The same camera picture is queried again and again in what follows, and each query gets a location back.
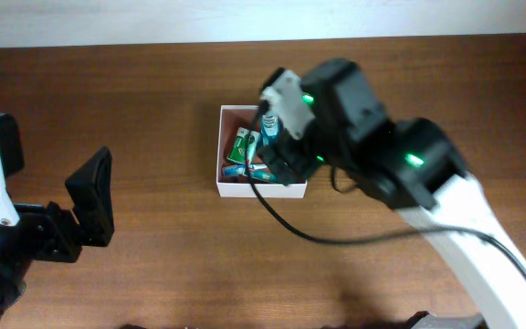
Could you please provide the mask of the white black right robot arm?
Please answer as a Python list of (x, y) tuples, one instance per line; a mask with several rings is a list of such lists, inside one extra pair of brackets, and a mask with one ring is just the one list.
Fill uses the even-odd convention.
[(478, 179), (433, 122), (394, 122), (362, 69), (346, 58), (303, 76), (277, 69), (258, 112), (284, 125), (258, 157), (285, 186), (322, 166), (342, 170), (356, 189), (397, 213), (424, 237), (478, 307), (465, 318), (428, 314), (420, 327), (526, 328), (526, 259), (495, 217)]

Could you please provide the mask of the blue white toothbrush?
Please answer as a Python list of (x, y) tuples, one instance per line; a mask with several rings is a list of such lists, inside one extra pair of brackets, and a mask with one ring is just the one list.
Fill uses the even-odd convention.
[[(256, 171), (256, 170), (266, 170), (267, 166), (265, 164), (255, 164), (254, 162), (248, 163), (249, 165), (249, 171)], [(231, 165), (224, 166), (222, 168), (222, 174), (225, 177), (236, 177), (240, 175), (246, 174), (246, 165), (243, 164), (234, 164), (231, 163)]]

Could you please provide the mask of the green soap box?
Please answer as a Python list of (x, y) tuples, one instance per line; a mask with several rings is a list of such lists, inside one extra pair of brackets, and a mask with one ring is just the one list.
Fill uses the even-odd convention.
[(260, 140), (260, 133), (247, 128), (237, 129), (232, 148), (228, 153), (227, 161), (234, 164), (252, 163)]

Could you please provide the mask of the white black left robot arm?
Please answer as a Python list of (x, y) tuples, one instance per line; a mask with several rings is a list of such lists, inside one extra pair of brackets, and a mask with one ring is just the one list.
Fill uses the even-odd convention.
[(74, 263), (83, 248), (110, 244), (111, 163), (110, 149), (103, 146), (66, 179), (70, 210), (55, 202), (15, 203), (6, 180), (24, 168), (23, 148), (16, 118), (0, 113), (0, 320), (25, 293), (33, 261)]

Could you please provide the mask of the white cardboard box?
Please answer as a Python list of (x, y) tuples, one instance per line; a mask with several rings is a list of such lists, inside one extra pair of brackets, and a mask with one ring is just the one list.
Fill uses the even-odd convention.
[[(216, 186), (221, 197), (256, 196), (244, 176), (223, 177), (222, 175), (222, 168), (229, 165), (226, 157), (234, 145), (238, 128), (246, 127), (256, 114), (256, 111), (256, 105), (222, 105), (220, 108)], [(256, 188), (264, 198), (304, 198), (307, 187), (307, 181), (300, 181), (289, 186), (256, 182)]]

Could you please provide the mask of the white teal toothpaste tube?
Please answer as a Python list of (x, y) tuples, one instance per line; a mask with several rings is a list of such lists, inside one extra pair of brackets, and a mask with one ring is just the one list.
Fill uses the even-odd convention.
[(250, 171), (249, 175), (251, 178), (265, 183), (277, 184), (279, 182), (275, 175), (263, 170)]

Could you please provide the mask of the teal mouthwash bottle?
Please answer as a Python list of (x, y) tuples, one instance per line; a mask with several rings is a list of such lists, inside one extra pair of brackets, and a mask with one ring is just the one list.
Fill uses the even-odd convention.
[(264, 114), (261, 117), (261, 141), (263, 145), (275, 143), (281, 133), (281, 122), (279, 117), (273, 113)]

